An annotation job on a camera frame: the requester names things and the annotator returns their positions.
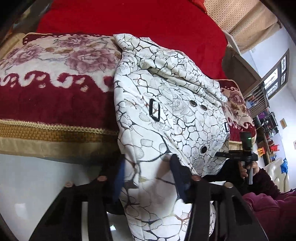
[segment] white sofa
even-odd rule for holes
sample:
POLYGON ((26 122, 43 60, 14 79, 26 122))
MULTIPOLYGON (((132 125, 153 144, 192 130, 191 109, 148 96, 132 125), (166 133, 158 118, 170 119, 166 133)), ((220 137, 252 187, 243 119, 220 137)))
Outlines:
POLYGON ((281 172, 282 158, 278 158, 272 163, 269 163, 264 167, 264 170, 270 175, 271 180, 278 186, 280 192, 288 192, 289 188, 289 176, 286 173, 281 172))

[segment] window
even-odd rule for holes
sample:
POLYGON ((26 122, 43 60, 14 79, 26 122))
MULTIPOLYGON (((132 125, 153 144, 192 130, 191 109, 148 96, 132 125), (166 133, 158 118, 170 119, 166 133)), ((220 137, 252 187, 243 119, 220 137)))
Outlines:
POLYGON ((289 50, 263 77, 268 99, 272 98, 286 83, 289 75, 289 50))

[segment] curtain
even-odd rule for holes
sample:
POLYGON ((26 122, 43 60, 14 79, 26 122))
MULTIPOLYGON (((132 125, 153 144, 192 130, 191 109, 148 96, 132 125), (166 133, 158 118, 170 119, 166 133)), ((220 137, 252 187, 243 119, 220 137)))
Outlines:
POLYGON ((277 17, 259 0, 205 0, 208 15, 232 35, 242 53, 280 29, 277 17))

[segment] maroon sleeve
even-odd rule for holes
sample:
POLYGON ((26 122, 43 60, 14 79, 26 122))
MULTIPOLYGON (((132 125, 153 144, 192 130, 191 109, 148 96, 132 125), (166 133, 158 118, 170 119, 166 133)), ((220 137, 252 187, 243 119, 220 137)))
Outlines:
POLYGON ((253 184, 249 185, 249 191, 256 195, 264 193, 267 196, 271 196, 273 199, 280 194, 277 185, 273 183, 270 176, 262 168, 260 168, 259 172, 253 177, 253 184))

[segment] black buckle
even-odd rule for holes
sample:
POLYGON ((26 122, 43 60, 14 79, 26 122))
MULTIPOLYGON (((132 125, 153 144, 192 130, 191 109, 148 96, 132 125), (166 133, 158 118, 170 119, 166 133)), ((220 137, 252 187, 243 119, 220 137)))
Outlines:
POLYGON ((153 115, 153 102, 155 100, 154 99, 150 99, 150 102, 149 102, 149 115, 152 117, 153 120, 155 121, 160 121, 160 104, 158 103, 158 118, 156 118, 154 115, 153 115))
POLYGON ((228 122, 224 122, 224 127, 225 127, 225 131, 226 132, 229 132, 230 131, 228 122))

